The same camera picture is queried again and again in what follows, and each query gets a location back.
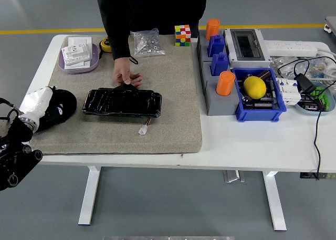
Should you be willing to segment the person's right hand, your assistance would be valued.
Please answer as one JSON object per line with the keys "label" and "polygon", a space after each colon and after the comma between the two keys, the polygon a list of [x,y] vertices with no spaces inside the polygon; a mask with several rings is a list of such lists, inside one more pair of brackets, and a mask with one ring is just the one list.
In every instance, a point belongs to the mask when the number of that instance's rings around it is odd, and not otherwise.
{"label": "person's right hand", "polygon": [[131,73],[130,60],[129,58],[124,57],[114,61],[112,79],[116,87],[122,84],[138,87],[142,83],[143,77],[140,73]]}

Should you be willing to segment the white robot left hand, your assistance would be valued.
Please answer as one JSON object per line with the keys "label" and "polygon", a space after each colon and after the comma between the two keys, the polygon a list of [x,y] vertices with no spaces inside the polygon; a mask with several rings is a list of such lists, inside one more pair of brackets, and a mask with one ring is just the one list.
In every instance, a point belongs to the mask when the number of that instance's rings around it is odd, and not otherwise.
{"label": "white robot left hand", "polygon": [[46,115],[46,110],[50,105],[51,98],[56,92],[56,88],[45,87],[27,94],[20,106],[23,113],[19,116],[21,120],[37,123],[40,118]]}

